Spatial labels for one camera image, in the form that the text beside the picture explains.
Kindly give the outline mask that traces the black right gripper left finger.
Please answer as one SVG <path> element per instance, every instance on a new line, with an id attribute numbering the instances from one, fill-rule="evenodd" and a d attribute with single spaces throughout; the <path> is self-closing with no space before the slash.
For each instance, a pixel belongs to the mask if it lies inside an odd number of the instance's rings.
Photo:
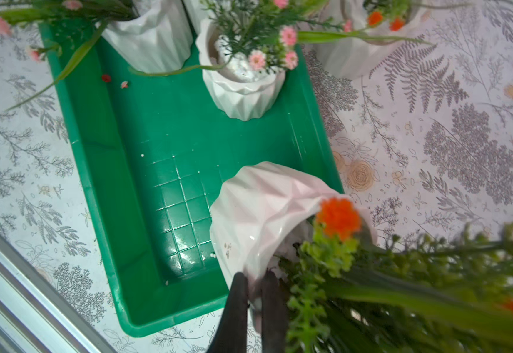
<path id="1" fill-rule="evenodd" d="M 237 272 L 231 284 L 218 329 L 207 353 L 246 353 L 248 325 L 248 279 Z"/>

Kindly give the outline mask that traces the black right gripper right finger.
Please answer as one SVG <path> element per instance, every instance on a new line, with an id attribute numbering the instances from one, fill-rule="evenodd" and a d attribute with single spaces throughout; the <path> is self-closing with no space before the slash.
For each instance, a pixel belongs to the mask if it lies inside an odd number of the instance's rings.
<path id="1" fill-rule="evenodd" d="M 284 353 L 289 316 L 277 277 L 268 271 L 262 280 L 262 351 Z"/>

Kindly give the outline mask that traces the orange gypsophila pot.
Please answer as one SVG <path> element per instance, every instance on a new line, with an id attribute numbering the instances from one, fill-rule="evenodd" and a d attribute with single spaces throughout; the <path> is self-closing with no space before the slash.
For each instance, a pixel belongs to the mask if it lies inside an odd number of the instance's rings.
<path id="1" fill-rule="evenodd" d="M 248 279 L 262 339 L 262 280 L 287 305 L 285 352 L 513 352 L 513 222 L 377 243 L 372 216 L 321 179 L 275 163 L 224 182 L 210 237 L 230 291 Z"/>

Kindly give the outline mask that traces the green grass pot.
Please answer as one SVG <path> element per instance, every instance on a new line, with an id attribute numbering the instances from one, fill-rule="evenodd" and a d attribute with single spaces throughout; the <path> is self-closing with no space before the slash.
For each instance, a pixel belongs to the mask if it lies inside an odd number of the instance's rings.
<path id="1" fill-rule="evenodd" d="M 412 7 L 406 16 L 406 24 L 399 31 L 391 31 L 388 21 L 368 29 L 369 36 L 409 37 L 421 23 L 422 7 Z M 362 1 L 330 1 L 320 13 L 320 19 L 332 18 L 335 22 L 351 20 L 355 29 L 367 26 L 368 13 Z M 317 59 L 325 71 L 336 78 L 357 79 L 368 74 L 403 41 L 363 41 L 349 38 L 326 44 L 314 44 Z"/>

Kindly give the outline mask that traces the green gypsophila pot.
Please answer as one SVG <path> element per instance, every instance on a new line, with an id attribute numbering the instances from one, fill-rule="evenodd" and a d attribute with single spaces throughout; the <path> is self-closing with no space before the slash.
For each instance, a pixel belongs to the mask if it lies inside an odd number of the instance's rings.
<path id="1" fill-rule="evenodd" d="M 52 85 L 66 79 L 101 38 L 143 76 L 181 69 L 193 43 L 180 1 L 0 1 L 0 36 L 37 24 L 73 24 L 78 34 L 93 30 Z"/>

